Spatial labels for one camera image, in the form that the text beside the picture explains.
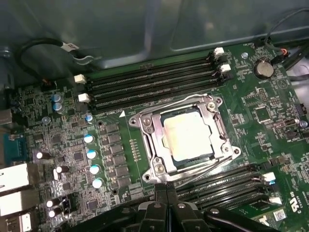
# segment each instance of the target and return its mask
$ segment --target screw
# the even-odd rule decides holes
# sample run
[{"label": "screw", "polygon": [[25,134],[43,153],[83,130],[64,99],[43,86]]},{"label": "screw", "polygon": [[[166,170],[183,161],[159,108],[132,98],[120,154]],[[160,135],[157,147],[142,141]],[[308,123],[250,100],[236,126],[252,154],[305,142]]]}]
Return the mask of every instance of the screw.
[{"label": "screw", "polygon": [[241,54],[241,58],[243,58],[243,59],[247,59],[248,57],[249,57],[249,54],[246,53],[246,52]]},{"label": "screw", "polygon": [[211,213],[212,213],[212,214],[218,214],[218,213],[219,213],[219,210],[218,210],[218,209],[211,209]]},{"label": "screw", "polygon": [[183,204],[183,203],[179,203],[177,206],[178,206],[178,208],[181,208],[181,209],[185,208],[185,204]]},{"label": "screw", "polygon": [[154,205],[154,208],[161,208],[161,205],[160,205],[159,203],[156,203],[156,204]]},{"label": "screw", "polygon": [[209,110],[214,110],[214,109],[216,108],[216,104],[215,104],[214,102],[209,102],[209,103],[207,104],[207,108],[208,108]]}]

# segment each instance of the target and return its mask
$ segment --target black dimm slot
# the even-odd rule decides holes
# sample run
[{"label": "black dimm slot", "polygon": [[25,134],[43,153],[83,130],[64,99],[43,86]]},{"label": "black dimm slot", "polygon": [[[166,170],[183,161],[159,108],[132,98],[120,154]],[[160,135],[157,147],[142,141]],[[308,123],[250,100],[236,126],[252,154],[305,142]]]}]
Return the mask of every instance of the black dimm slot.
[{"label": "black dimm slot", "polygon": [[177,193],[180,194],[182,192],[187,192],[186,189],[192,189],[194,187],[198,187],[199,185],[204,185],[204,184],[206,184],[208,182],[212,182],[212,181],[220,180],[220,179],[223,179],[223,178],[227,178],[227,177],[235,175],[235,174],[244,173],[244,172],[247,172],[250,169],[251,169],[251,166],[247,165],[247,166],[235,168],[235,169],[232,169],[232,170],[229,170],[229,171],[225,171],[225,172],[223,171],[223,172],[215,174],[215,175],[206,176],[203,179],[200,179],[198,181],[194,181],[194,182],[189,183],[189,184],[187,184],[185,186],[182,186],[181,188],[178,188],[177,189]]},{"label": "black dimm slot", "polygon": [[219,185],[213,185],[211,186],[211,184],[208,184],[208,185],[204,185],[203,186],[203,189],[199,189],[198,187],[195,189],[196,193],[189,193],[189,194],[186,194],[185,196],[179,196],[179,199],[182,200],[183,202],[190,202],[192,201],[193,199],[199,199],[201,197],[204,197],[206,195],[209,195],[211,193],[214,193],[214,192],[218,192],[218,191],[221,191],[221,190],[224,190],[224,189],[228,189],[230,187],[234,187],[234,186],[238,186],[238,185],[241,185],[241,184],[245,184],[246,182],[250,182],[251,181],[251,178],[239,178],[239,179],[236,179],[236,180],[231,180],[231,181],[226,181],[225,183],[220,183]]},{"label": "black dimm slot", "polygon": [[112,86],[112,85],[125,85],[126,83],[137,83],[138,81],[141,80],[148,80],[148,79],[160,79],[160,78],[167,78],[171,75],[173,76],[179,76],[179,75],[184,75],[186,73],[193,73],[193,72],[206,72],[206,71],[211,71],[213,68],[207,67],[207,66],[190,66],[187,67],[186,69],[173,69],[173,70],[168,70],[165,72],[156,72],[156,73],[150,73],[148,75],[142,75],[142,76],[135,76],[131,78],[123,78],[121,80],[112,80],[103,84],[95,84],[95,85],[90,85],[88,88],[89,91],[91,90],[96,90],[96,89],[102,89],[104,87]]},{"label": "black dimm slot", "polygon": [[222,197],[222,198],[217,198],[216,200],[212,200],[212,201],[207,201],[205,203],[196,203],[197,207],[199,209],[203,209],[203,208],[207,208],[211,205],[219,205],[220,203],[222,202],[225,202],[225,201],[228,201],[228,200],[231,200],[233,198],[236,198],[236,197],[239,197],[241,195],[244,195],[244,194],[253,194],[254,192],[257,191],[257,188],[255,187],[251,187],[251,188],[247,188],[243,191],[240,191],[240,192],[236,192],[234,194],[230,194],[230,195],[227,195],[225,197]]},{"label": "black dimm slot", "polygon": [[246,194],[239,197],[236,197],[234,199],[230,199],[226,202],[223,202],[221,204],[217,204],[216,206],[224,207],[226,209],[235,209],[237,207],[240,207],[245,204],[251,204],[257,201],[267,201],[268,196],[262,193],[254,193],[254,194]]},{"label": "black dimm slot", "polygon": [[199,63],[205,63],[206,64],[206,61],[207,61],[207,59],[205,57],[203,57],[203,58],[197,58],[197,59],[192,59],[192,60],[175,62],[175,63],[171,63],[171,64],[153,66],[153,67],[150,67],[148,69],[134,70],[134,71],[130,71],[130,72],[123,72],[123,73],[103,77],[103,78],[100,78],[100,79],[92,79],[90,81],[90,83],[93,84],[93,85],[100,85],[100,84],[104,84],[104,83],[107,83],[107,82],[122,80],[123,78],[128,79],[128,78],[134,78],[136,76],[141,76],[141,75],[149,75],[149,74],[154,73],[154,72],[159,73],[159,72],[164,72],[166,70],[179,69],[183,66],[184,67],[192,66],[192,65],[195,65],[195,64],[199,64]]},{"label": "black dimm slot", "polygon": [[185,77],[186,80],[181,79],[176,79],[176,81],[169,81],[169,82],[163,82],[163,83],[155,83],[151,86],[146,86],[146,87],[141,87],[140,88],[134,88],[134,89],[120,89],[117,92],[110,92],[107,94],[103,94],[100,96],[95,96],[95,101],[100,102],[100,100],[106,100],[108,99],[109,102],[115,101],[115,100],[120,100],[124,98],[133,98],[133,97],[138,97],[138,95],[143,95],[147,94],[150,92],[156,92],[156,91],[161,91],[167,88],[174,88],[179,85],[188,85],[191,84],[193,81],[198,82],[198,81],[207,81],[212,78],[212,72],[211,73],[202,73],[197,76],[193,75],[190,77]]},{"label": "black dimm slot", "polygon": [[110,110],[115,110],[115,109],[123,109],[127,107],[145,104],[148,102],[158,101],[164,98],[176,97],[177,95],[184,95],[187,93],[206,90],[208,88],[218,87],[218,85],[219,83],[217,81],[203,83],[203,85],[201,85],[201,83],[194,83],[193,86],[189,86],[189,87],[185,86],[185,87],[173,90],[173,91],[170,91],[170,89],[167,89],[166,92],[155,93],[153,95],[138,97],[136,99],[130,99],[130,100],[125,100],[121,102],[106,102],[107,103],[106,105],[101,105],[101,106],[96,105],[95,110],[97,110],[97,112],[104,112],[106,110],[110,111]]}]

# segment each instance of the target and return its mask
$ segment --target sticker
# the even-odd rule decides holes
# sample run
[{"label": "sticker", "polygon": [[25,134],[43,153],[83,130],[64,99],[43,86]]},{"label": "sticker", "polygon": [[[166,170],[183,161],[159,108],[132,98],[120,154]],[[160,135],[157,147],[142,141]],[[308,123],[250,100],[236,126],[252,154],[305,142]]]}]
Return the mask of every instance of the sticker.
[{"label": "sticker", "polygon": [[64,42],[61,48],[67,52],[79,49],[79,47],[73,43],[64,43]]},{"label": "sticker", "polygon": [[275,220],[280,221],[286,218],[285,212],[283,209],[274,212]]}]

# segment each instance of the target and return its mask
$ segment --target wire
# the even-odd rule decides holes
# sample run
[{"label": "wire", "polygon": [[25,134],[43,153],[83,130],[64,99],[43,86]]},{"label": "wire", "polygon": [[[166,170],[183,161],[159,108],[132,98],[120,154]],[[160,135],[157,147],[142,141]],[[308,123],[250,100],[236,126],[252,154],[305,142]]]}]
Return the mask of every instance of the wire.
[{"label": "wire", "polygon": [[265,37],[265,45],[270,48],[273,49],[275,51],[282,51],[282,48],[279,47],[275,47],[271,44],[268,43],[268,40],[270,38],[270,35],[272,34],[272,32],[278,27],[280,26],[283,22],[285,22],[287,19],[291,18],[292,16],[294,16],[295,14],[301,13],[301,12],[309,12],[309,8],[302,8],[299,10],[296,10],[294,12],[289,13],[286,17],[284,17],[283,19],[281,19],[277,24],[275,24],[267,33],[266,37]]},{"label": "wire", "polygon": [[220,165],[222,165],[222,164],[224,164],[225,162],[229,161],[230,159],[232,159],[232,156],[229,156],[229,157],[227,157],[227,158],[225,158],[225,159],[223,159],[223,160],[221,160],[221,161],[215,163],[214,165],[212,165],[210,168],[206,169],[206,170],[205,170],[204,172],[202,172],[201,174],[199,174],[199,175],[197,175],[197,176],[195,176],[195,177],[193,177],[193,178],[191,178],[191,179],[189,179],[189,180],[183,182],[181,185],[176,186],[176,189],[179,189],[179,188],[181,188],[181,187],[183,187],[183,186],[185,186],[185,185],[187,185],[187,184],[189,184],[189,183],[195,181],[196,179],[199,179],[199,178],[202,177],[203,175],[205,175],[205,174],[211,172],[212,170],[216,169],[217,167],[219,167]]}]

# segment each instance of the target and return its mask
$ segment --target microchip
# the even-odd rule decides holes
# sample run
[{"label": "microchip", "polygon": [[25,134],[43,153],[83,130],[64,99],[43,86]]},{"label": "microchip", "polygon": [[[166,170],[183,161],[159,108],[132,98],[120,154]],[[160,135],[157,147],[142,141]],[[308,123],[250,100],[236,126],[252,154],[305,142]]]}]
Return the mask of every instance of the microchip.
[{"label": "microchip", "polygon": [[118,188],[118,182],[111,183],[111,189]]},{"label": "microchip", "polygon": [[72,128],[78,127],[78,122],[73,122],[72,123]]},{"label": "microchip", "polygon": [[69,116],[75,115],[75,110],[74,109],[69,109],[68,110],[68,115]]},{"label": "microchip", "polygon": [[83,158],[83,154],[81,152],[77,152],[74,154],[74,160],[76,161],[82,161],[84,158]]},{"label": "microchip", "polygon": [[112,171],[110,173],[108,173],[108,177],[109,178],[112,178],[112,177],[115,177],[116,176],[116,172],[115,171]]},{"label": "microchip", "polygon": [[89,210],[95,210],[98,208],[98,201],[97,200],[90,201],[87,203],[87,205]]},{"label": "microchip", "polygon": [[116,173],[117,173],[117,176],[128,175],[129,169],[127,168],[127,166],[121,166],[121,167],[116,168]]},{"label": "microchip", "polygon": [[35,142],[41,142],[43,141],[43,134],[35,134],[33,135],[33,139]]},{"label": "microchip", "polygon": [[119,152],[122,152],[123,148],[122,148],[121,144],[117,144],[117,145],[111,146],[111,151],[112,151],[113,154],[117,154]]},{"label": "microchip", "polygon": [[120,140],[121,140],[120,139],[120,134],[118,134],[118,133],[111,134],[111,135],[108,136],[108,141],[110,142],[110,144],[117,143]]},{"label": "microchip", "polygon": [[118,156],[114,156],[114,164],[115,165],[119,165],[119,164],[123,164],[126,162],[126,158],[124,155],[118,155]]},{"label": "microchip", "polygon": [[107,133],[112,133],[112,132],[118,131],[118,125],[117,124],[106,125],[106,131],[107,131]]},{"label": "microchip", "polygon": [[65,98],[71,98],[72,97],[72,93],[71,92],[66,92],[64,94]]},{"label": "microchip", "polygon": [[58,134],[58,135],[53,136],[52,141],[53,141],[54,144],[60,143],[61,142],[61,135]]},{"label": "microchip", "polygon": [[69,190],[69,189],[71,189],[70,183],[64,183],[62,187],[63,187],[63,190]]},{"label": "microchip", "polygon": [[32,105],[33,104],[33,98],[29,98],[26,100],[26,105]]},{"label": "microchip", "polygon": [[119,178],[119,185],[120,187],[125,187],[131,184],[131,178],[130,177],[123,177],[123,178]]}]

